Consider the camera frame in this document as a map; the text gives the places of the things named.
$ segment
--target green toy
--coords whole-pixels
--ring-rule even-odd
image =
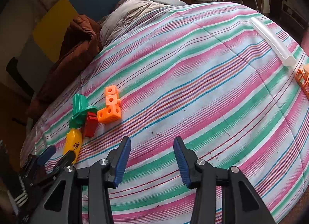
[[[73,97],[73,117],[69,120],[69,127],[78,129],[85,123],[87,112],[97,114],[96,106],[89,106],[88,100],[84,95],[75,94]]]

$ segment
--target striped bedspread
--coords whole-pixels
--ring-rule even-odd
[[[29,153],[55,145],[60,159],[72,116],[72,97],[105,106],[104,88],[117,85],[122,121],[100,124],[85,138],[77,168],[92,165],[132,140],[123,181],[109,191],[116,223],[189,223],[195,190],[182,183],[173,153],[181,136],[213,166],[237,165],[279,222],[309,179],[309,102],[249,23],[259,18],[301,63],[300,46],[265,16],[235,3],[164,7],[136,20],[105,48],[46,110],[27,137]],[[216,223],[221,222],[217,188]],[[84,188],[83,219],[87,216]]]

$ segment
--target blue gripper pad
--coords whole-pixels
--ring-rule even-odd
[[[49,160],[56,153],[56,147],[50,145],[44,152],[42,152],[37,158],[37,164],[43,166],[47,160]]]
[[[177,165],[180,171],[182,182],[186,184],[187,187],[191,184],[191,179],[189,176],[189,166],[186,162],[184,154],[181,150],[180,144],[177,138],[174,139],[174,154],[176,157]]]
[[[128,163],[128,158],[131,152],[131,139],[127,138],[125,147],[122,150],[122,153],[120,154],[119,161],[116,165],[116,171],[115,171],[115,179],[114,184],[116,187],[121,183],[123,174],[125,173],[126,165]]]

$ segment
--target yellow cushion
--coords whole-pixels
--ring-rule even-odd
[[[59,59],[64,34],[77,15],[69,0],[59,0],[33,30],[34,41],[52,62]]]

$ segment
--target beige blanket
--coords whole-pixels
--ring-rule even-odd
[[[120,0],[114,12],[104,17],[101,22],[100,41],[102,46],[109,45],[134,20],[167,5],[150,0]]]

